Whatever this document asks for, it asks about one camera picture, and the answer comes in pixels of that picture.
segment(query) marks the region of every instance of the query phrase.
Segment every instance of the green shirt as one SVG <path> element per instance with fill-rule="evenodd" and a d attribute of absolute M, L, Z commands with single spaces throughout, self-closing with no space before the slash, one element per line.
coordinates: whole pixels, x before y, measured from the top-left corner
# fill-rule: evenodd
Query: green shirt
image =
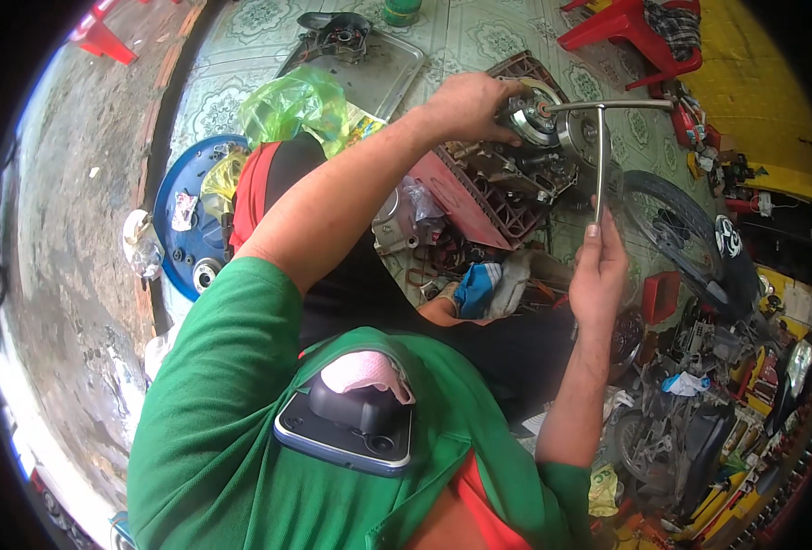
<path fill-rule="evenodd" d="M 590 544 L 589 471 L 535 464 L 477 370 L 425 336 L 361 327 L 299 360 L 302 297 L 257 258 L 225 266 L 148 390 L 128 466 L 128 512 L 150 548 L 397 548 L 467 452 L 488 500 L 537 548 Z M 382 478 L 280 446 L 296 388 L 355 350 L 388 354 L 416 397 L 409 471 Z"/>

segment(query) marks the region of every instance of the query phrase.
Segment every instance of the headlight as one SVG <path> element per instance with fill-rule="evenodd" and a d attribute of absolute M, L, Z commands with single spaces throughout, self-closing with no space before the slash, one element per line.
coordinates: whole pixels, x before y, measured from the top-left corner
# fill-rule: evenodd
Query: headlight
<path fill-rule="evenodd" d="M 797 395 L 800 395 L 811 364 L 812 345 L 806 340 L 801 340 L 794 346 L 794 351 L 791 352 L 791 357 L 788 358 L 788 368 L 785 370 L 791 381 L 791 397 L 796 398 Z"/>

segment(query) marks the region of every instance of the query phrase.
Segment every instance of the blue plastic lid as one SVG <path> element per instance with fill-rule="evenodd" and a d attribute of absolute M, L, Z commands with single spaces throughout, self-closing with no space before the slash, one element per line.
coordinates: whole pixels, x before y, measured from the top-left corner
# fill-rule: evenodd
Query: blue plastic lid
<path fill-rule="evenodd" d="M 217 218 L 204 212 L 201 201 L 198 201 L 195 214 L 192 215 L 192 229 L 189 231 L 171 229 L 176 196 L 181 191 L 199 196 L 204 176 L 225 156 L 223 152 L 214 154 L 214 146 L 225 143 L 247 148 L 247 138 L 236 134 L 222 134 L 202 139 L 180 155 L 161 182 L 159 192 L 155 196 L 153 226 L 161 245 L 165 248 L 165 258 L 161 262 L 161 267 L 174 287 L 191 302 L 198 300 L 198 291 L 192 284 L 192 269 L 195 263 L 202 258 L 214 258 L 220 265 L 225 264 L 223 259 L 225 243 Z M 174 261 L 174 250 L 177 248 L 183 251 L 183 259 L 180 261 Z M 195 258 L 191 266 L 186 265 L 185 260 L 190 254 Z"/>

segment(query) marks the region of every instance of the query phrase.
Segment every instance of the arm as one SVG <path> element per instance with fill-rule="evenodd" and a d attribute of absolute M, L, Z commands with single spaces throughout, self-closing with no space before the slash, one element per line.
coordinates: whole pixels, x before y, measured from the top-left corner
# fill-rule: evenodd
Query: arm
<path fill-rule="evenodd" d="M 587 226 L 583 247 L 576 254 L 568 294 L 580 328 L 558 395 L 537 438 L 535 456 L 541 463 L 587 468 L 598 448 L 611 334 L 629 265 L 610 210 L 602 215 L 601 225 Z"/>
<path fill-rule="evenodd" d="M 435 145 L 449 140 L 519 144 L 493 117 L 504 99 L 522 90 L 519 81 L 485 73 L 449 77 L 427 104 L 291 187 L 236 257 L 267 259 L 304 295 L 346 257 L 394 187 Z"/>

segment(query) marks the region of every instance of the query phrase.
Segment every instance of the blue cloth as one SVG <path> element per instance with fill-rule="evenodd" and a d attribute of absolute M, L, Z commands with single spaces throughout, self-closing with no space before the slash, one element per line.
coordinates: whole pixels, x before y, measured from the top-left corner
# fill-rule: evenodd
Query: blue cloth
<path fill-rule="evenodd" d="M 501 280 L 499 263 L 479 263 L 470 266 L 453 296 L 459 308 L 458 317 L 482 319 L 499 280 Z"/>

